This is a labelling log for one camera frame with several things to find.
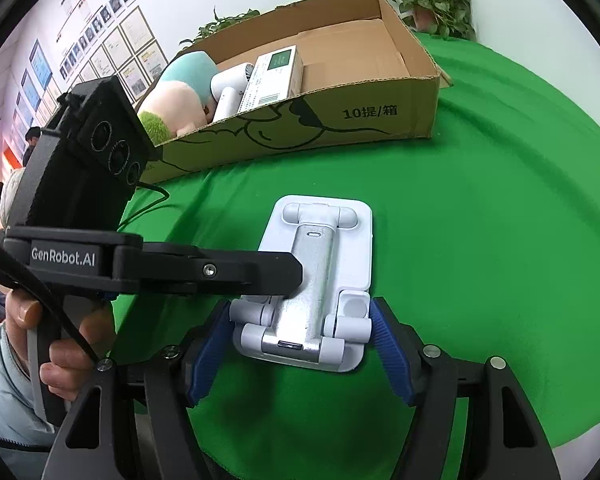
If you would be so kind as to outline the person's left hand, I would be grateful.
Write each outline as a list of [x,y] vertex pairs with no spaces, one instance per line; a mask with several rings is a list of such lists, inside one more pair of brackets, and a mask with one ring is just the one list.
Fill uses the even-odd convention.
[[[101,359],[112,349],[116,339],[114,312],[110,302],[91,304],[91,307],[92,312],[82,320],[79,331]],[[40,322],[43,307],[24,290],[13,289],[6,296],[5,308],[9,343],[21,366],[33,377],[27,336]],[[50,344],[50,362],[41,365],[38,376],[55,396],[74,401],[93,367],[90,357],[74,340],[61,339]]]

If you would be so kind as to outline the light blue sleeve forearm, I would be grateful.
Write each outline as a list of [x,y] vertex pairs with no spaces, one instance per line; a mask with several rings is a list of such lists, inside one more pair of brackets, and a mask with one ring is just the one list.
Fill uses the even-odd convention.
[[34,411],[29,376],[0,324],[0,456],[18,479],[42,477],[57,429]]

